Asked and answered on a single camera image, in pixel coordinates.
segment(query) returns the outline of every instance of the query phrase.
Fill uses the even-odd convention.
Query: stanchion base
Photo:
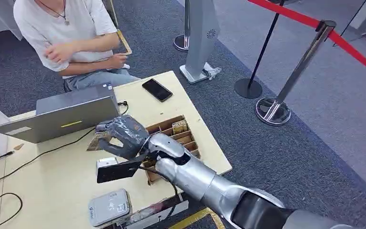
[[[275,98],[273,97],[265,97],[257,101],[256,103],[256,115],[260,120],[269,125],[283,125],[288,122],[291,117],[291,110],[288,108],[287,104],[282,103],[280,108],[278,108],[277,112],[273,116],[272,119],[267,120],[265,118],[267,111],[274,103]]]
[[[199,82],[201,80],[208,79],[208,76],[204,73],[201,73],[200,75],[193,76],[190,74],[190,72],[186,69],[186,65],[180,66],[180,72],[186,77],[187,81],[190,84]]]
[[[185,43],[184,34],[177,36],[174,39],[173,45],[179,51],[182,51],[182,52],[189,51],[189,44],[188,44],[188,41],[186,41],[186,43]]]
[[[250,88],[248,88],[247,86],[249,82],[250,79],[240,79],[236,81],[234,85],[235,92],[247,99],[255,99],[260,97],[263,91],[260,83],[253,80],[252,85],[250,85]]]

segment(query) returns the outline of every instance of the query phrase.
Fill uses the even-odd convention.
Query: white stand
[[[206,62],[203,69],[211,68],[211,66]],[[180,66],[180,72],[186,77],[189,83],[196,83],[201,80],[208,79],[208,75],[201,72],[199,75],[191,75],[190,72],[186,69],[186,65]]]
[[[213,0],[190,1],[190,45],[186,64],[180,71],[189,81],[196,83],[207,79],[203,69],[212,68],[206,61],[214,50],[220,27]]]

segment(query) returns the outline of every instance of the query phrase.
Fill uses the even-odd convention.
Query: white t-shirt
[[[24,38],[33,46],[43,65],[53,71],[66,69],[69,62],[96,62],[107,59],[113,52],[77,52],[68,62],[55,63],[44,56],[50,45],[76,40],[93,39],[98,35],[117,32],[102,0],[67,0],[63,17],[53,17],[34,0],[16,0],[13,14]]]

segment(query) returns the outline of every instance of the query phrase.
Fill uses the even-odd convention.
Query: cable
[[[49,153],[49,152],[52,152],[52,151],[55,151],[55,150],[57,150],[57,149],[61,149],[61,148],[64,148],[64,147],[66,147],[66,146],[69,146],[69,145],[72,145],[72,144],[74,144],[74,143],[79,142],[82,138],[84,138],[86,135],[88,135],[88,134],[89,134],[90,132],[92,132],[94,129],[95,129],[95,128],[93,128],[93,129],[89,130],[87,133],[85,133],[84,135],[82,135],[82,136],[81,136],[80,138],[78,138],[76,141],[70,142],[70,143],[68,143],[68,144],[65,144],[65,145],[59,146],[59,147],[57,147],[57,148],[55,148],[55,149],[52,149],[52,150],[46,151],[46,152],[44,152],[44,153],[42,153],[42,154],[40,154],[40,155],[37,155],[35,158],[33,158],[32,160],[30,160],[30,161],[26,162],[25,164],[21,165],[19,168],[17,168],[17,169],[15,169],[15,170],[13,170],[11,173],[9,173],[9,174],[4,175],[3,177],[1,177],[1,178],[0,178],[0,180],[3,180],[3,179],[5,179],[5,178],[9,177],[10,175],[12,175],[12,174],[14,174],[15,172],[19,171],[21,168],[23,168],[23,167],[25,167],[26,165],[30,164],[31,162],[33,162],[34,160],[36,160],[36,159],[37,159],[37,158],[39,158],[40,156],[43,156],[44,154],[47,154],[47,153]],[[22,209],[22,207],[23,207],[23,201],[22,201],[22,199],[21,199],[17,194],[15,194],[15,193],[11,193],[11,192],[8,192],[8,193],[4,193],[4,194],[0,195],[0,198],[2,198],[2,196],[4,196],[4,195],[14,195],[14,196],[16,196],[16,197],[19,199],[19,201],[20,201],[20,208],[19,208],[19,210],[18,210],[15,214],[13,214],[9,219],[7,219],[7,220],[5,220],[4,222],[0,223],[0,225],[2,225],[2,224],[4,224],[4,223],[8,222],[8,221],[9,221],[9,220],[11,220],[13,217],[15,217],[15,216],[20,212],[20,210],[21,210],[21,209]]]
[[[2,225],[2,224],[4,224],[4,223],[8,222],[9,220],[11,220],[11,219],[12,219],[13,217],[15,217],[15,216],[20,212],[20,210],[23,208],[23,201],[21,200],[21,198],[20,198],[17,194],[12,193],[12,192],[7,192],[7,193],[4,193],[4,194],[0,195],[0,198],[2,198],[4,195],[14,195],[14,196],[16,196],[16,198],[17,198],[17,199],[19,199],[20,207],[19,207],[18,211],[17,211],[15,214],[13,214],[11,217],[9,217],[9,219],[7,219],[7,220],[3,221],[2,223],[0,223],[0,225]]]
[[[151,172],[151,173],[155,173],[155,174],[158,174],[158,175],[160,175],[160,176],[162,176],[163,178],[165,178],[172,186],[173,186],[173,189],[174,189],[174,197],[176,198],[176,199],[178,199],[179,198],[179,196],[178,196],[178,193],[177,193],[177,188],[176,188],[176,185],[174,185],[174,183],[169,179],[169,178],[167,178],[164,174],[162,174],[162,173],[160,173],[160,172],[158,172],[158,171],[155,171],[155,170],[152,170],[152,169],[148,169],[148,168],[145,168],[145,167],[142,167],[142,166],[139,166],[138,168],[140,168],[140,169],[142,169],[142,170],[145,170],[145,171],[148,171],[148,172]],[[172,206],[172,209],[171,209],[171,211],[169,212],[169,214],[165,217],[165,219],[167,219],[167,218],[169,218],[171,215],[172,215],[172,213],[173,213],[173,211],[174,211],[174,208],[176,207],[176,205],[173,205]]]
[[[128,111],[128,103],[127,103],[127,101],[124,101],[122,103],[117,103],[117,105],[119,105],[119,106],[121,106],[121,105],[127,106],[127,109],[125,109],[125,111],[121,115],[124,115],[125,113],[127,113],[127,111]]]
[[[40,155],[37,155],[35,158],[33,158],[32,160],[30,160],[29,162],[26,162],[25,164],[21,165],[19,168],[17,168],[17,169],[15,169],[15,170],[13,170],[11,173],[9,173],[9,174],[4,175],[3,177],[1,177],[1,178],[0,178],[0,180],[3,180],[3,179],[5,179],[5,178],[9,177],[10,175],[12,175],[12,174],[14,174],[15,172],[17,172],[19,169],[21,169],[21,168],[25,167],[26,165],[30,164],[31,162],[33,162],[34,160],[36,160],[36,159],[37,159],[37,158],[39,158],[40,156],[43,156],[44,154],[50,153],[50,152],[55,151],[55,150],[57,150],[57,149],[61,149],[61,148],[64,148],[64,147],[66,147],[66,146],[69,146],[69,145],[72,145],[72,144],[74,144],[74,143],[79,142],[82,138],[84,138],[86,135],[88,135],[88,134],[89,134],[90,132],[92,132],[94,129],[95,129],[95,128],[91,129],[90,131],[88,131],[87,133],[85,133],[84,135],[82,135],[82,137],[80,137],[80,138],[79,138],[78,140],[76,140],[76,141],[73,141],[73,142],[71,142],[71,143],[68,143],[68,144],[65,144],[65,145],[59,146],[59,147],[57,147],[57,148],[55,148],[55,149],[52,149],[52,150],[46,151],[46,152],[44,152],[44,153],[42,153],[42,154],[40,154]]]
[[[14,153],[14,151],[9,151],[9,152],[5,153],[4,155],[1,155],[0,158],[12,155],[13,153]]]

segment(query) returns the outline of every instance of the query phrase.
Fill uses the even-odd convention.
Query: floor
[[[362,2],[302,0],[286,7],[319,20],[334,20],[340,33]],[[219,40],[253,69],[274,13],[245,0],[214,3]],[[257,76],[279,93],[314,36],[313,29],[280,17]],[[286,103],[366,181],[366,67],[332,44],[327,41],[313,58]],[[366,56],[364,39],[351,44]]]
[[[215,80],[189,85],[178,71],[186,54],[172,47],[183,31],[183,6],[175,0],[117,0],[119,23],[133,51],[130,73],[144,78],[175,71],[233,166],[227,178],[265,189],[289,208],[366,226],[366,68],[326,42],[286,100],[295,114],[290,122],[265,125],[254,115],[256,101],[239,97],[233,84],[250,76],[274,14],[245,0],[214,2],[222,32],[209,62],[223,71]],[[356,5],[304,0],[286,7],[334,18],[341,31],[347,16],[340,15],[352,16]],[[257,73],[263,96],[279,92],[313,36],[312,29],[280,17]],[[366,55],[365,41],[352,44]],[[58,93],[62,80],[41,66],[25,41],[1,32],[0,110],[8,116],[23,113],[34,109],[38,98]]]

